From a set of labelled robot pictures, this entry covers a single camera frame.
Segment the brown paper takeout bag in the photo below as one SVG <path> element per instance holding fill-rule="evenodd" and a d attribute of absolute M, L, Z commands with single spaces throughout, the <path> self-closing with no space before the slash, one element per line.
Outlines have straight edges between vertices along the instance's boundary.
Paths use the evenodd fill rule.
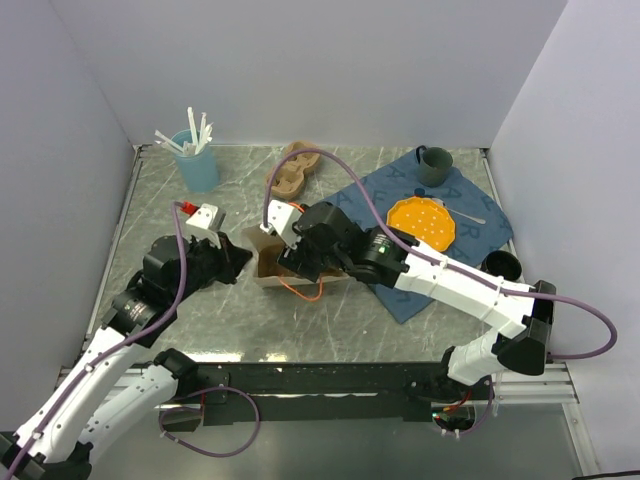
<path fill-rule="evenodd" d="M 283 287 L 303 300 L 315 302 L 322 297 L 327 283 L 348 279 L 348 276 L 339 270 L 325 270 L 316 282 L 317 292 L 311 296 L 305 295 L 298 287 L 314 285 L 314 282 L 292 273 L 277 263 L 278 256 L 285 247 L 285 243 L 279 237 L 265 233 L 260 225 L 245 228 L 241 236 L 243 244 L 252 250 L 255 259 L 253 267 L 250 268 L 250 276 L 261 288 Z"/>

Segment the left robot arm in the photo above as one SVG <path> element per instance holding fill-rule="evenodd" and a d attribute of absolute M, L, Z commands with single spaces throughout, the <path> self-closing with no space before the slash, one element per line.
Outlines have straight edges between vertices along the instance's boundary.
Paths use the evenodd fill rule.
<path fill-rule="evenodd" d="M 224 234 L 219 240 L 165 236 L 154 241 L 57 390 L 16 432 L 2 433 L 1 463 L 8 478 L 86 479 L 104 451 L 146 411 L 197 393 L 197 363 L 169 349 L 137 383 L 108 396 L 176 320 L 183 300 L 215 282 L 236 282 L 252 254 Z"/>

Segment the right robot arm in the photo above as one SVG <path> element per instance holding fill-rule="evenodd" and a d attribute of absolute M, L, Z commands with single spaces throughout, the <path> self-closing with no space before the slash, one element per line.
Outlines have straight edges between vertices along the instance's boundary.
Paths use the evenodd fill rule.
<path fill-rule="evenodd" d="M 552 285 L 492 276 L 390 227 L 363 230 L 328 202 L 296 208 L 272 200 L 264 219 L 264 231 L 285 244 L 279 265 L 311 282 L 336 269 L 370 286 L 427 296 L 487 324 L 487 333 L 443 355 L 434 382 L 444 396 L 460 398 L 503 370 L 544 372 L 553 305 L 533 296 L 552 292 Z"/>

